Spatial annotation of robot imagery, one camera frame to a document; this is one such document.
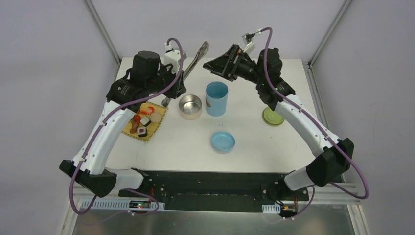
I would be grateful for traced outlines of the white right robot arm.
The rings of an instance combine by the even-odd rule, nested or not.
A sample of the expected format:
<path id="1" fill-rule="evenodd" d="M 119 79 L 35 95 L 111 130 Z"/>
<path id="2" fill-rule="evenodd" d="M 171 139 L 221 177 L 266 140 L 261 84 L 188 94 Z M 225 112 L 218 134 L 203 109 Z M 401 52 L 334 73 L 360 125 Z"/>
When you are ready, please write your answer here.
<path id="1" fill-rule="evenodd" d="M 262 50 L 254 61 L 233 44 L 225 54 L 204 63 L 203 68 L 228 81 L 240 77 L 254 83 L 261 101 L 288 121 L 310 148 L 315 159 L 278 181 L 279 197 L 289 201 L 298 189 L 323 187 L 349 170 L 350 162 L 343 155 L 352 153 L 354 144 L 348 138 L 340 139 L 312 117 L 294 89 L 281 78 L 282 65 L 277 48 Z"/>

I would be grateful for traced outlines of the metal tongs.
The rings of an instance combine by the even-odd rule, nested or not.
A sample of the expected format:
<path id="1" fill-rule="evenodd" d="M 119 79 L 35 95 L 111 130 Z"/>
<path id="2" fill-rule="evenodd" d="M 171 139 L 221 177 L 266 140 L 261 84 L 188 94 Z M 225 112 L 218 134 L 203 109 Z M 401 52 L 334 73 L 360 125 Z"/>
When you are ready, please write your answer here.
<path id="1" fill-rule="evenodd" d="M 192 62 L 189 64 L 189 66 L 184 70 L 183 72 L 183 79 L 184 81 L 187 79 L 187 77 L 190 75 L 190 73 L 193 71 L 195 66 L 198 64 L 198 62 L 207 54 L 209 50 L 209 43 L 207 41 L 204 41 L 199 48 L 199 50 L 196 52 L 196 55 Z M 162 102 L 162 106 L 167 107 L 172 99 L 166 97 Z"/>

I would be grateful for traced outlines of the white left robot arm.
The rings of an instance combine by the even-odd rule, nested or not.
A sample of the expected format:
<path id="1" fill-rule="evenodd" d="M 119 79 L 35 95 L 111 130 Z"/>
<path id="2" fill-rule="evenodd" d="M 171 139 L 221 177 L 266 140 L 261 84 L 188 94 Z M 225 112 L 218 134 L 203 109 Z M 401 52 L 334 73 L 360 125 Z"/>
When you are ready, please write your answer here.
<path id="1" fill-rule="evenodd" d="M 142 103 L 151 95 L 162 94 L 166 87 L 167 97 L 178 97 L 178 89 L 184 84 L 175 77 L 183 72 L 183 60 L 185 56 L 178 49 L 166 51 L 163 60 L 152 51 L 136 54 L 132 67 L 111 85 L 101 116 L 84 146 L 72 160 L 63 160 L 59 169 L 100 198 L 125 188 L 137 198 L 145 197 L 149 185 L 137 169 L 109 169 L 105 165 L 123 128 Z"/>

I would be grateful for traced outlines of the red toy meat slice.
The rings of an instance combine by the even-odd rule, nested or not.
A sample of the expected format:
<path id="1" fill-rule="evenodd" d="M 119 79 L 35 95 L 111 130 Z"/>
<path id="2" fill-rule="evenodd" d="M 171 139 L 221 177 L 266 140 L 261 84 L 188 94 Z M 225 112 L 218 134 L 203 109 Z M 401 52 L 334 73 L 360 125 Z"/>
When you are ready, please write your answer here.
<path id="1" fill-rule="evenodd" d="M 140 125 L 140 120 L 141 120 L 141 116 L 140 116 L 140 115 L 134 115 L 134 117 L 133 117 L 133 121 L 134 121 L 137 125 Z"/>

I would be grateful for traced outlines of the sushi roll red centre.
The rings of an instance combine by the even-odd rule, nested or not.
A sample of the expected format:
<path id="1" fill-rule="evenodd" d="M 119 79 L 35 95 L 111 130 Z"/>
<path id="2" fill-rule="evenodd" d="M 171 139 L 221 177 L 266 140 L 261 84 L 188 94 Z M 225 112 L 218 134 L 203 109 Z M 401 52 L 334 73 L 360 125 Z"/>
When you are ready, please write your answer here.
<path id="1" fill-rule="evenodd" d="M 146 127 L 139 127 L 136 134 L 139 138 L 144 138 L 148 135 L 148 130 Z"/>

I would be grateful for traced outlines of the sushi roll white black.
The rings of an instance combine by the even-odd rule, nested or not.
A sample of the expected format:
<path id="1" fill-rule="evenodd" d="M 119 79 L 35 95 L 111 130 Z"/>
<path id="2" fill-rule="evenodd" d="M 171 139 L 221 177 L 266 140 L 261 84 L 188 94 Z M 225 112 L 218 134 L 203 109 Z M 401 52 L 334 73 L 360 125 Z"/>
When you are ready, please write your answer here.
<path id="1" fill-rule="evenodd" d="M 140 124 L 144 127 L 147 127 L 148 125 L 151 124 L 151 120 L 148 117 L 141 117 Z"/>

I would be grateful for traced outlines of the beige round rice ball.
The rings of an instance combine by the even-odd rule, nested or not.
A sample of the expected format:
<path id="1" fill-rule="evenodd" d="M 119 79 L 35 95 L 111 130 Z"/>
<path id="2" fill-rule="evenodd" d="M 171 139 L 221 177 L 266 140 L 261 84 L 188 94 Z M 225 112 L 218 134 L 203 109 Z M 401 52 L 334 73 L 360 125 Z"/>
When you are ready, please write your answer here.
<path id="1" fill-rule="evenodd" d="M 162 120 L 162 114 L 158 112 L 154 112 L 150 115 L 150 121 L 152 123 L 160 123 Z"/>

